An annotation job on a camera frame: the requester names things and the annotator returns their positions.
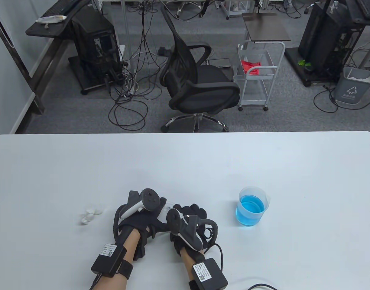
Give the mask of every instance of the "gray trash can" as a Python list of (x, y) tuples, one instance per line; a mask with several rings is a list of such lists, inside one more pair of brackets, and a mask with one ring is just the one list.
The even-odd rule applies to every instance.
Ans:
[(332, 95), (339, 102), (355, 105), (369, 88), (370, 71), (347, 66)]

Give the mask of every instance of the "gray carpet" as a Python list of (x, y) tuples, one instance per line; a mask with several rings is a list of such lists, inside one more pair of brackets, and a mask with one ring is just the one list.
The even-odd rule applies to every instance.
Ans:
[[(113, 5), (116, 16), (116, 27), (119, 39), (124, 39), (122, 8), (120, 5)], [(189, 6), (187, 13), (192, 15), (195, 11)], [(309, 15), (303, 14), (300, 19), (291, 19), (287, 15), (279, 13), (292, 41), (286, 42), (287, 47), (296, 47), (304, 32)], [(141, 38), (141, 16), (138, 13), (127, 14), (131, 33), (133, 51), (138, 47)], [(215, 50), (212, 58), (235, 57), (235, 46), (244, 40), (245, 28), (241, 17), (225, 19), (222, 10), (216, 10), (211, 5), (206, 15), (195, 22), (185, 23), (175, 21), (174, 24), (178, 33), (185, 41), (205, 41)], [(154, 46), (170, 47), (173, 44), (172, 35), (160, 13), (154, 14), (151, 25), (152, 34), (148, 35), (148, 43), (153, 51)], [(370, 27), (367, 27), (357, 46), (370, 41)], [(83, 96), (80, 94), (80, 87), (73, 75), (68, 57), (76, 54), (71, 44), (63, 56), (56, 73), (54, 74), (44, 94), (44, 105), (46, 111), (42, 116), (32, 119), (27, 134), (77, 134), (77, 133), (127, 133), (127, 131), (114, 126), (108, 120), (108, 113), (113, 105), (105, 90), (99, 90)], [(355, 54), (355, 61), (363, 58), (364, 54)], [(138, 77), (146, 76), (147, 65), (139, 73)], [(140, 88), (146, 88), (146, 84), (140, 83)], [(321, 85), (305, 88), (294, 73), (290, 64), (284, 59), (274, 92), (269, 104), (268, 112), (264, 112), (261, 106), (246, 106), (242, 112), (237, 108), (224, 110), (217, 115), (217, 119), (225, 122), (232, 132), (254, 132), (254, 131), (349, 131), (367, 130), (370, 131), (370, 105), (360, 111), (349, 111), (339, 109), (334, 114), (327, 114), (319, 111), (313, 105), (313, 97), (322, 91)], [(156, 89), (148, 97), (157, 96)], [(146, 124), (139, 133), (160, 132), (160, 127), (168, 119), (179, 113), (169, 108), (170, 96), (166, 89), (162, 89), (162, 95), (153, 100), (145, 101), (149, 111), (146, 117)], [(361, 105), (370, 100), (370, 94), (366, 94)], [(326, 94), (318, 98), (318, 104), (327, 110), (332, 110), (333, 105), (329, 102)], [(130, 108), (143, 110), (141, 104), (130, 104)], [(128, 124), (138, 120), (132, 112), (119, 111), (120, 123)], [(192, 129), (192, 121), (184, 120), (171, 127), (170, 132), (186, 132)], [(214, 124), (201, 124), (201, 131), (219, 131)]]

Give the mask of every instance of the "wall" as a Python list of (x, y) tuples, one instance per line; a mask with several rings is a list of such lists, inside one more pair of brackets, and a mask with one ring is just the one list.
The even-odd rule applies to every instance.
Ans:
[(14, 133), (34, 94), (0, 38), (0, 134)]
[[(25, 30), (56, 0), (0, 0), (0, 20), (33, 76), (51, 40), (27, 36)], [(0, 39), (0, 134), (13, 134), (34, 94)]]
[(56, 0), (0, 0), (0, 20), (11, 34), (31, 76), (47, 51), (52, 39), (27, 36), (28, 29)]

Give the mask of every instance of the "recycling symbol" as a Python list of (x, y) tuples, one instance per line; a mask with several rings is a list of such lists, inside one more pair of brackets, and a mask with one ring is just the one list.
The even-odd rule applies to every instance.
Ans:
[(357, 93), (357, 88), (356, 87), (352, 87), (352, 88), (348, 89), (347, 92), (350, 95), (356, 94)]

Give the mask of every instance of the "hand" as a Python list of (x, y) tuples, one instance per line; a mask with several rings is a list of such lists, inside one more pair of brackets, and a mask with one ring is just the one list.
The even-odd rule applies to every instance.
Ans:
[[(207, 213), (203, 208), (199, 208), (197, 204), (192, 204), (190, 207), (181, 207), (179, 204), (174, 205), (176, 210), (178, 210), (180, 213), (183, 214), (184, 217), (187, 215), (197, 215), (201, 219), (207, 218)], [(206, 249), (208, 247), (207, 238), (205, 236), (205, 225), (200, 225), (196, 233), (200, 236), (202, 242), (203, 242), (203, 249)], [(175, 236), (172, 233), (170, 234), (170, 240), (174, 243), (174, 248), (177, 251), (177, 254), (181, 256), (181, 249), (185, 248), (189, 256), (191, 256), (195, 261), (196, 258), (200, 256), (200, 252), (197, 252), (193, 249), (191, 249), (186, 242), (180, 238), (179, 236)]]
[(119, 213), (122, 210), (122, 208), (125, 207), (126, 205), (122, 205), (117, 209), (114, 218), (115, 242), (117, 244), (118, 243), (123, 244), (133, 228), (137, 229), (141, 235), (137, 249), (135, 251), (134, 261), (138, 260), (139, 258), (145, 255), (145, 245), (147, 244), (147, 239), (149, 237), (152, 237), (154, 239), (156, 233), (169, 231), (169, 227), (167, 226), (167, 224), (160, 221), (165, 219), (161, 218), (160, 220), (158, 219), (158, 216), (160, 215), (162, 209), (166, 205), (166, 201), (167, 200), (165, 198), (161, 197), (160, 205), (154, 211), (148, 211), (146, 209), (142, 211), (137, 211), (120, 222), (119, 222)]

